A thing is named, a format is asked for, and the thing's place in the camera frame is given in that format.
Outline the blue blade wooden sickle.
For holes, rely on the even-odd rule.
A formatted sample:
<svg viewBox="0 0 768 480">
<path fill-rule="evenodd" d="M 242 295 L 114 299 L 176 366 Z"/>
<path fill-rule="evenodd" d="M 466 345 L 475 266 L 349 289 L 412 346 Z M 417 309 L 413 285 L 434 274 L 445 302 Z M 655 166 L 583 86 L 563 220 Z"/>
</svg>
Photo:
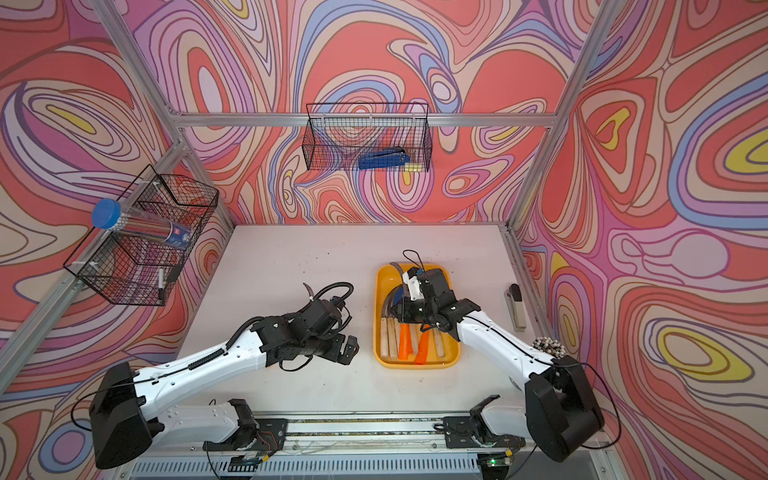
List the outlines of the blue blade wooden sickle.
<svg viewBox="0 0 768 480">
<path fill-rule="evenodd" d="M 396 302 L 395 297 L 399 287 L 394 288 L 386 297 L 383 305 L 383 315 L 386 328 L 387 353 L 390 360 L 396 360 L 399 352 L 399 340 L 397 330 L 397 320 L 392 316 L 392 307 Z"/>
</svg>

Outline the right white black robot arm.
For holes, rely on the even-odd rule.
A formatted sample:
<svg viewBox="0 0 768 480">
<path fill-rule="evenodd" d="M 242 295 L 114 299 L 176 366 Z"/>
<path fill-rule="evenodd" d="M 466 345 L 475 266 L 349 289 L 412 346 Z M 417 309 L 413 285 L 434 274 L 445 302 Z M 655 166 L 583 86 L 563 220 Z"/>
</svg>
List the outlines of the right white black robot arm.
<svg viewBox="0 0 768 480">
<path fill-rule="evenodd" d="M 485 446 L 506 436 L 531 439 L 551 460 L 565 461 L 605 426 L 581 362 L 534 348 L 494 322 L 479 305 L 459 299 L 440 269 L 400 273 L 396 318 L 447 334 L 483 354 L 524 394 L 522 407 L 494 394 L 468 415 L 470 438 Z"/>
</svg>

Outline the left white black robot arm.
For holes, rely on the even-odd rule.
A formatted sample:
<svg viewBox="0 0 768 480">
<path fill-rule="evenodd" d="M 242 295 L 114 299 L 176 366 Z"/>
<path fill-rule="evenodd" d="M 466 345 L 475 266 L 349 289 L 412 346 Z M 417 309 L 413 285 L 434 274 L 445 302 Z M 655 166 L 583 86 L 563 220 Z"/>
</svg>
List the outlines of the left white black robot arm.
<svg viewBox="0 0 768 480">
<path fill-rule="evenodd" d="M 348 365 L 359 351 L 344 328 L 351 315 L 341 297 L 313 298 L 297 312 L 256 316 L 225 342 L 176 361 L 134 370 L 107 370 L 88 409 L 95 464 L 124 465 L 170 432 L 161 416 L 180 401 L 225 380 L 299 356 Z"/>
</svg>

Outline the yellow plastic tray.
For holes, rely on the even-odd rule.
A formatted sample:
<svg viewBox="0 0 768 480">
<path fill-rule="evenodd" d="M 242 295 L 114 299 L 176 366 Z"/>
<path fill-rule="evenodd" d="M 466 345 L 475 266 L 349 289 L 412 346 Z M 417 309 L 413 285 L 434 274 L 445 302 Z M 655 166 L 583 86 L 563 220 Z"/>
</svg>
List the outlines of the yellow plastic tray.
<svg viewBox="0 0 768 480">
<path fill-rule="evenodd" d="M 403 275 L 404 263 L 382 266 L 376 276 L 373 353 L 389 369 L 447 369 L 458 363 L 461 347 L 449 334 L 426 323 L 426 305 L 413 300 Z"/>
</svg>

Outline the blue tool in basket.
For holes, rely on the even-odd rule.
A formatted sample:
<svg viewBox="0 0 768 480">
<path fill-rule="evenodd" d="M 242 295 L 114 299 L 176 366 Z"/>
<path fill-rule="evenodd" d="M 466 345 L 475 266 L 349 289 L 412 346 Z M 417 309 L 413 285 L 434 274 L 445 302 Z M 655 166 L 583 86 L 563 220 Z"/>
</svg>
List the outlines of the blue tool in basket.
<svg viewBox="0 0 768 480">
<path fill-rule="evenodd" d="M 411 161 L 402 147 L 391 147 L 362 154 L 358 158 L 359 170 L 378 170 L 402 167 Z"/>
</svg>

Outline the clear tube with blue cap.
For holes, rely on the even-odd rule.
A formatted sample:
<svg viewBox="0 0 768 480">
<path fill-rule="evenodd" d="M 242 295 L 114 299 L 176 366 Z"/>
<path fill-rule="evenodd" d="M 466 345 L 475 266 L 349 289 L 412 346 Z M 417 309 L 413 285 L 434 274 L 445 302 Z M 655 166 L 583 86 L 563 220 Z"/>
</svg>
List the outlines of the clear tube with blue cap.
<svg viewBox="0 0 768 480">
<path fill-rule="evenodd" d="M 186 227 L 112 199 L 102 199 L 93 207 L 91 222 L 98 229 L 144 238 L 177 249 L 188 248 L 192 239 L 192 233 Z"/>
</svg>

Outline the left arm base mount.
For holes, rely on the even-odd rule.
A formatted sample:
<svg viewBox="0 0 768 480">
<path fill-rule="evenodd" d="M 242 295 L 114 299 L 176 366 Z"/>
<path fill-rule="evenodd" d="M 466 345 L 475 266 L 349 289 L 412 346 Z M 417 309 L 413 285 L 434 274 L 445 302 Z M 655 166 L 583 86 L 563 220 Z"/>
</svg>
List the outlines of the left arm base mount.
<svg viewBox="0 0 768 480">
<path fill-rule="evenodd" d="M 231 399 L 228 404 L 234 409 L 236 428 L 222 440 L 204 441 L 204 451 L 256 451 L 273 455 L 283 449 L 288 427 L 286 418 L 256 418 L 244 399 Z"/>
</svg>

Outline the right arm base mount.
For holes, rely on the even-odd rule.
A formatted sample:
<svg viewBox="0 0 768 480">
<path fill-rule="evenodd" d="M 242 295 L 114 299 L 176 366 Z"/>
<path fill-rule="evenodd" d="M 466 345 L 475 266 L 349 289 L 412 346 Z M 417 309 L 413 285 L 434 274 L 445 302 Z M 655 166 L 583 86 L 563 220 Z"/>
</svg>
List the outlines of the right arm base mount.
<svg viewBox="0 0 768 480">
<path fill-rule="evenodd" d="M 433 429 L 444 436 L 448 449 L 502 448 L 516 452 L 526 445 L 522 437 L 497 435 L 482 418 L 482 410 L 499 399 L 490 395 L 469 410 L 467 415 L 446 416 L 433 425 Z"/>
</svg>

